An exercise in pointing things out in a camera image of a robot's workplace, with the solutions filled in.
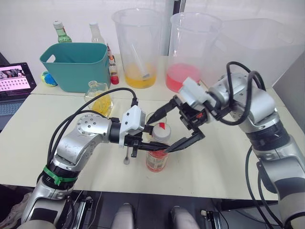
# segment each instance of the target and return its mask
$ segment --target white table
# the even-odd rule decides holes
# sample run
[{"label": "white table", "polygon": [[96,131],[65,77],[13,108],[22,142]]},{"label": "white table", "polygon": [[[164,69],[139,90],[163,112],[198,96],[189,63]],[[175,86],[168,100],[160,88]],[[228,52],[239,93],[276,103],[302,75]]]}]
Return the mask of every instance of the white table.
[{"label": "white table", "polygon": [[[147,114],[164,105],[174,95],[165,86],[165,61],[164,57],[160,59],[159,75],[154,86],[135,89],[140,99],[139,106]],[[120,84],[115,86],[126,86],[122,74]],[[305,136],[301,128],[274,90],[269,89],[268,92],[276,101],[287,131],[295,137],[301,151],[305,153]],[[121,118],[123,112],[130,107],[131,95],[128,92],[117,92],[112,97],[114,108],[111,116]],[[0,134],[0,183],[35,186],[37,175],[46,163],[54,129],[83,103],[82,93],[66,93],[60,87],[39,84]],[[167,120],[172,128],[172,142],[185,135],[189,136],[190,133],[179,121],[177,110],[171,111]],[[67,132],[74,128],[75,122],[76,120]],[[160,173],[153,173],[146,168],[145,152],[139,152],[129,165],[124,165],[126,148],[121,149],[116,144],[99,144],[81,172],[75,188],[250,199],[244,178],[244,161],[250,146],[246,135],[237,126],[227,126],[220,122],[204,124],[201,130],[206,138],[183,151],[171,153],[167,167]],[[252,154],[250,181],[254,195],[259,198],[256,161]],[[277,195],[265,189],[263,191],[266,199],[277,199]]]}]

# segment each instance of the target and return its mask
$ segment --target robotic arm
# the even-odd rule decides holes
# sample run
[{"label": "robotic arm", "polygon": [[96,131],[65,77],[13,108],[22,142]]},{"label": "robotic arm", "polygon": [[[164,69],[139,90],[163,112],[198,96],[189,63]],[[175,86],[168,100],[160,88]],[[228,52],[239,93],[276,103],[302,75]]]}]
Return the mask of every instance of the robotic arm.
[{"label": "robotic arm", "polygon": [[[120,147],[132,147],[132,157],[136,157],[138,149],[166,149],[167,152],[173,152],[203,139],[204,134],[199,126],[219,120],[228,125],[238,124],[246,133],[259,159],[257,167],[263,184],[269,191],[278,194],[283,225],[292,221],[295,229],[303,228],[304,156],[293,137],[284,129],[272,97],[266,91],[252,86],[252,83],[249,84],[248,77],[243,74],[233,73],[230,80],[232,88],[229,79],[223,78],[206,92],[197,83],[187,79],[180,90],[186,103],[174,96],[152,115],[146,125],[145,113],[137,105],[123,115],[122,123],[118,119],[106,119],[97,114],[81,117],[75,129],[60,141],[50,165],[44,168],[21,222],[40,219],[58,229],[62,228],[69,209],[67,197],[99,143],[111,142]],[[187,129],[193,131],[192,135],[171,146],[142,142],[142,132],[152,132],[149,124],[160,120],[176,107],[181,115],[180,120]],[[229,112],[234,122],[223,119]]]}]

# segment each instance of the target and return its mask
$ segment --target plastic beaker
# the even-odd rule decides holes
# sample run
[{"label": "plastic beaker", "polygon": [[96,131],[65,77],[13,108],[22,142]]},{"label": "plastic beaker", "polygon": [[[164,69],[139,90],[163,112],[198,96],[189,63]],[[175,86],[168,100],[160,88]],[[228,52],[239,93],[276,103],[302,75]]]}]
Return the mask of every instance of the plastic beaker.
[{"label": "plastic beaker", "polygon": [[173,15],[171,23],[166,85],[178,92],[187,77],[197,82],[202,78],[205,60],[222,21],[211,15],[188,12]]},{"label": "plastic beaker", "polygon": [[113,14],[128,85],[147,88],[157,76],[161,15],[150,9],[126,9]]}]

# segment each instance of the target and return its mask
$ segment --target pink liquid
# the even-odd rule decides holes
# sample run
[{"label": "pink liquid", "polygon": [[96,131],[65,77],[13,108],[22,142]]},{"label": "pink liquid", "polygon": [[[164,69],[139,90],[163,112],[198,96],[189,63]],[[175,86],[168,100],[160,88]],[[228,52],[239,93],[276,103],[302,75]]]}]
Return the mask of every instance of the pink liquid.
[{"label": "pink liquid", "polygon": [[179,92],[183,81],[186,80],[187,77],[199,82],[201,73],[199,69],[189,64],[173,64],[166,72],[166,86],[173,92]]}]

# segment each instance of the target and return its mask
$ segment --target red bottle cap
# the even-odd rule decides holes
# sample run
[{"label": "red bottle cap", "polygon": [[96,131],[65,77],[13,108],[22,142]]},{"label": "red bottle cap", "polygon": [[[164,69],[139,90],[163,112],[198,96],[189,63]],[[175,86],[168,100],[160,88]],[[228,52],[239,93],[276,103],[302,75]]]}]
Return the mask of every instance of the red bottle cap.
[{"label": "red bottle cap", "polygon": [[112,84],[118,84],[120,82],[119,77],[117,75],[110,77],[110,81]]}]

